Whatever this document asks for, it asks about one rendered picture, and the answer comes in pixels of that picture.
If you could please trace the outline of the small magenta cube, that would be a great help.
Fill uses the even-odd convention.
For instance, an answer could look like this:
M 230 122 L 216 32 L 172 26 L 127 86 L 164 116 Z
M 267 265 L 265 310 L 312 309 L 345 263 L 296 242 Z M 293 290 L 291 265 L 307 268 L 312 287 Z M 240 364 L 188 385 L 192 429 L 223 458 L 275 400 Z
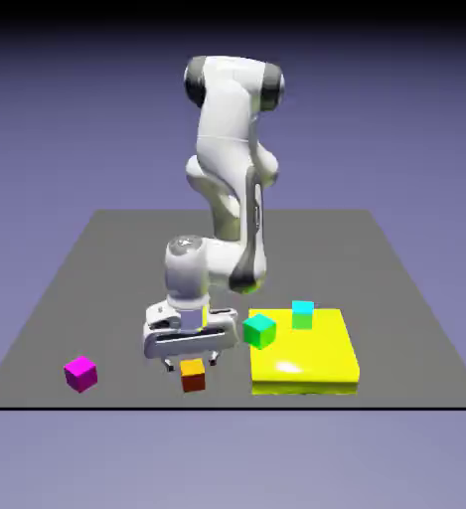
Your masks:
M 96 365 L 85 356 L 77 357 L 64 365 L 67 384 L 82 393 L 97 383 Z

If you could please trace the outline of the large yellow box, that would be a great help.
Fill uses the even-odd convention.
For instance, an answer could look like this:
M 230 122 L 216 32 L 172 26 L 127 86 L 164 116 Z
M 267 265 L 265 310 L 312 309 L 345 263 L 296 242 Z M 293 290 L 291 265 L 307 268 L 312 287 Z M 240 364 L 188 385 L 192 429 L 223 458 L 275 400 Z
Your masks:
M 316 308 L 311 330 L 292 328 L 290 309 L 250 309 L 276 322 L 275 340 L 262 350 L 249 345 L 254 395 L 350 395 L 360 366 L 342 312 Z

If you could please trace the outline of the small orange cube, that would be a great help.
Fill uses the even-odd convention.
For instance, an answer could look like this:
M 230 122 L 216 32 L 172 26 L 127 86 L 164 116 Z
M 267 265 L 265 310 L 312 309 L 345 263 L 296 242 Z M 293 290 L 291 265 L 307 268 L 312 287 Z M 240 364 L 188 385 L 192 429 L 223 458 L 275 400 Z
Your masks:
M 203 391 L 206 388 L 206 371 L 202 358 L 182 360 L 180 373 L 185 393 Z

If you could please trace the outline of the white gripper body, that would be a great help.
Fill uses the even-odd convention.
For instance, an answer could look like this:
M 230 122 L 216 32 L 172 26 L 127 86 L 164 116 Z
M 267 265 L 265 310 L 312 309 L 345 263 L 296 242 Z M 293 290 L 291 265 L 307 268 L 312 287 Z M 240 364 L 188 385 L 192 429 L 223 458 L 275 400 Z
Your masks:
M 200 330 L 155 329 L 145 325 L 143 334 L 143 352 L 148 359 L 221 352 L 237 342 L 236 320 L 225 315 L 211 316 Z

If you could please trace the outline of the small cyan cube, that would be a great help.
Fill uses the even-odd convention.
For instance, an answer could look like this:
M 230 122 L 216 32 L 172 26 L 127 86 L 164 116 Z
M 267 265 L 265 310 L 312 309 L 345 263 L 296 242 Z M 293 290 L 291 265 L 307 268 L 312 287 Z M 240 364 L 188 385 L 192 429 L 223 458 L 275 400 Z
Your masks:
M 308 300 L 292 301 L 292 328 L 311 330 L 313 327 L 314 302 Z

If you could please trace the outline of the small green cube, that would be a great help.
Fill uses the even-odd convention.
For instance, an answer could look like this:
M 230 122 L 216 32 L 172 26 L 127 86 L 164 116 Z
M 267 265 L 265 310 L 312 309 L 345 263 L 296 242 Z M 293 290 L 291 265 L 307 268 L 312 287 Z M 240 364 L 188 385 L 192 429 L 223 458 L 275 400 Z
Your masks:
M 262 313 L 257 313 L 242 322 L 242 334 L 245 343 L 262 350 L 275 340 L 276 322 Z

